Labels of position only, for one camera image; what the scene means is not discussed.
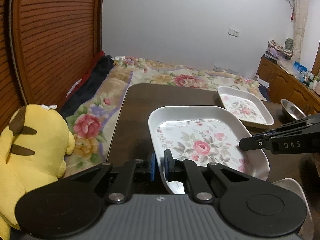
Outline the stainless steel bowl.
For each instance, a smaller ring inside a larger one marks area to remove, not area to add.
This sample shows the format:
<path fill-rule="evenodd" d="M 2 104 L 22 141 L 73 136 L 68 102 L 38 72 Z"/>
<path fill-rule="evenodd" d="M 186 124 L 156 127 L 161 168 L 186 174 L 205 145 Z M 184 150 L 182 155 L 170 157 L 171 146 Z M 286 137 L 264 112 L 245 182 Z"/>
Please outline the stainless steel bowl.
<path fill-rule="evenodd" d="M 304 112 L 289 100 L 281 99 L 283 115 L 290 120 L 300 120 L 306 117 Z"/>

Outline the small floral rectangular plate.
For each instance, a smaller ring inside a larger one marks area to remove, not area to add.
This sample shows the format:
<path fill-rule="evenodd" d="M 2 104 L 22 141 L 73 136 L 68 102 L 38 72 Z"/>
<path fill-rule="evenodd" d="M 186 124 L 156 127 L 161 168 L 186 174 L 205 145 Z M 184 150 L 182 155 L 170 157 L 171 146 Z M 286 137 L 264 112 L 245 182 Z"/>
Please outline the small floral rectangular plate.
<path fill-rule="evenodd" d="M 255 95 L 226 86 L 219 86 L 217 92 L 223 107 L 244 125 L 267 128 L 274 124 L 273 116 Z"/>

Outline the large floral rectangular plate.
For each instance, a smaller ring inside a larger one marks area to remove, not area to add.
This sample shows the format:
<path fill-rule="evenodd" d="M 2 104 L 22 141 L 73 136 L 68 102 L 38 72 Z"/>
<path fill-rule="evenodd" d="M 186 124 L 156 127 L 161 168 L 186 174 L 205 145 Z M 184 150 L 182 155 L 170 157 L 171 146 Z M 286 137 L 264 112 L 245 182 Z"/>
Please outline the large floral rectangular plate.
<path fill-rule="evenodd" d="M 183 184 L 165 177 L 164 152 L 173 159 L 188 159 L 198 166 L 218 163 L 261 180 L 270 165 L 263 150 L 242 151 L 239 142 L 251 134 L 242 122 L 218 106 L 165 106 L 154 110 L 148 127 L 164 186 L 183 194 Z"/>

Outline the wooden sideboard cabinet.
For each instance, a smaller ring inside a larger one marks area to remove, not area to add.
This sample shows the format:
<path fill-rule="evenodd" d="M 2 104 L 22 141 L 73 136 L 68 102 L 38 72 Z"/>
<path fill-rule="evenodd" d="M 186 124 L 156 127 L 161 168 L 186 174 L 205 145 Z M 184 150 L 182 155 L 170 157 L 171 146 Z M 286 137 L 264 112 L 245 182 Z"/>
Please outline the wooden sideboard cabinet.
<path fill-rule="evenodd" d="M 306 115 L 319 113 L 319 95 L 277 64 L 262 57 L 257 74 L 260 79 L 269 83 L 268 96 L 272 102 L 280 103 L 281 99 L 287 99 Z"/>

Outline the white cardboard box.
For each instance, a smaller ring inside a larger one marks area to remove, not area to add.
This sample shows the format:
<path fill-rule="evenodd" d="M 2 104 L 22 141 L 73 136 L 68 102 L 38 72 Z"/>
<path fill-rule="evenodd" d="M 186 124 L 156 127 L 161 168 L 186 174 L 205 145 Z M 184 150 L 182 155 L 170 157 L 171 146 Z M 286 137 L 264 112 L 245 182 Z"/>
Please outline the white cardboard box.
<path fill-rule="evenodd" d="M 257 78 L 257 81 L 258 81 L 261 85 L 263 85 L 265 88 L 267 88 L 267 89 L 268 89 L 269 86 L 270 86 L 270 84 L 269 84 L 268 82 L 260 79 L 259 77 Z"/>

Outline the floral bed blanket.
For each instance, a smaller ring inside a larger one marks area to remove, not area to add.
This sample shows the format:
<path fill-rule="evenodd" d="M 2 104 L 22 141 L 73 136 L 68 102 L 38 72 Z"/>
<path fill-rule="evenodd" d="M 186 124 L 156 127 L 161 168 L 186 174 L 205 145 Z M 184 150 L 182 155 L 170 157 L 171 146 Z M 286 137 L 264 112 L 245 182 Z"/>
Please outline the floral bed blanket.
<path fill-rule="evenodd" d="M 249 92 L 268 100 L 257 81 L 210 70 L 196 70 L 136 57 L 112 57 L 113 68 L 93 98 L 66 118 L 75 139 L 72 155 L 66 157 L 66 175 L 83 171 L 112 156 L 119 163 L 131 153 L 147 149 L 136 139 L 138 127 L 147 127 L 144 109 L 166 105 L 212 105 L 219 86 Z"/>

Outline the clutter pile on sideboard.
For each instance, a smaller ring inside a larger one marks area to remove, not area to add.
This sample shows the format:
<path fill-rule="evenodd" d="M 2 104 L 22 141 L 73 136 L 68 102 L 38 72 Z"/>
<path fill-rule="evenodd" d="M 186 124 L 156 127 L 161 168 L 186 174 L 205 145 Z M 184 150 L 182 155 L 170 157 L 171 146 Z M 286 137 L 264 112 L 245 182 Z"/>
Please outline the clutter pile on sideboard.
<path fill-rule="evenodd" d="M 276 58 L 283 58 L 285 60 L 292 59 L 293 52 L 291 50 L 285 49 L 275 40 L 270 40 L 267 43 L 266 53 L 272 55 Z"/>

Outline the dark clothes beside bed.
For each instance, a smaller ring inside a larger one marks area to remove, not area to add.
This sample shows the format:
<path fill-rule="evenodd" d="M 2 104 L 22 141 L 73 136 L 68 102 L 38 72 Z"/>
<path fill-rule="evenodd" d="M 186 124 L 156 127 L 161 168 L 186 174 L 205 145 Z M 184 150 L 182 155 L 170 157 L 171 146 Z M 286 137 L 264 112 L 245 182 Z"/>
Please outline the dark clothes beside bed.
<path fill-rule="evenodd" d="M 59 111 L 64 119 L 73 115 L 81 104 L 93 98 L 113 64 L 112 56 L 105 55 L 103 51 L 95 55 L 84 76 L 80 81 L 76 81 L 67 94 L 66 102 Z"/>

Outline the yellow Pikachu plush toy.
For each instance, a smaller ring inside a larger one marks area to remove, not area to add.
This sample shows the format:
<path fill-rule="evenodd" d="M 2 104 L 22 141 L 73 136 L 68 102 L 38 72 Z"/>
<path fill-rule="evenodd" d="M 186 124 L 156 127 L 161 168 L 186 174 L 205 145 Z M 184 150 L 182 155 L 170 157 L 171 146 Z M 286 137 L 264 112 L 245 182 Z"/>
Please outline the yellow Pikachu plush toy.
<path fill-rule="evenodd" d="M 1 239 L 19 229 L 15 206 L 27 192 L 56 182 L 75 140 L 56 105 L 26 105 L 1 132 Z"/>

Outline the cream curtain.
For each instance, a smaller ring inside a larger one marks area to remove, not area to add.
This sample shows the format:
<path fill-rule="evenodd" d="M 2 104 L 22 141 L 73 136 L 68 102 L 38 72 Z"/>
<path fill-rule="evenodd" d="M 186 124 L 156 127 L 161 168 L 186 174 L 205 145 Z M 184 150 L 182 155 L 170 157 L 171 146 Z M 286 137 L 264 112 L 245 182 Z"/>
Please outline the cream curtain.
<path fill-rule="evenodd" d="M 293 61 L 300 62 L 303 38 L 308 19 L 309 0 L 294 0 L 293 10 Z"/>

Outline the brown louvered wooden wardrobe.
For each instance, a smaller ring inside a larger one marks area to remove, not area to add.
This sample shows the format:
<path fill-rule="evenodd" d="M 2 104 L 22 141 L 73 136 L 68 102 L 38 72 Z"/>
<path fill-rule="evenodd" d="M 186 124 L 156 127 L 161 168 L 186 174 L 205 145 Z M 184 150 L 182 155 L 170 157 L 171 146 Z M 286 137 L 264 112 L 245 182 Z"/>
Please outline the brown louvered wooden wardrobe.
<path fill-rule="evenodd" d="M 63 106 L 101 51 L 102 0 L 1 0 L 1 126 L 27 104 Z"/>

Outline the white wall light switch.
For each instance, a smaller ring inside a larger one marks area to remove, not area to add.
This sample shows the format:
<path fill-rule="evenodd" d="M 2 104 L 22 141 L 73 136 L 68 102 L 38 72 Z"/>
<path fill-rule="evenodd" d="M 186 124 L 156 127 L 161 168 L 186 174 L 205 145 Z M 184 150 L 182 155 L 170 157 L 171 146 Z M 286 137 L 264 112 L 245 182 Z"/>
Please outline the white wall light switch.
<path fill-rule="evenodd" d="M 229 28 L 228 30 L 228 35 L 230 36 L 234 36 L 234 37 L 239 37 L 240 36 L 240 32 L 234 29 Z"/>

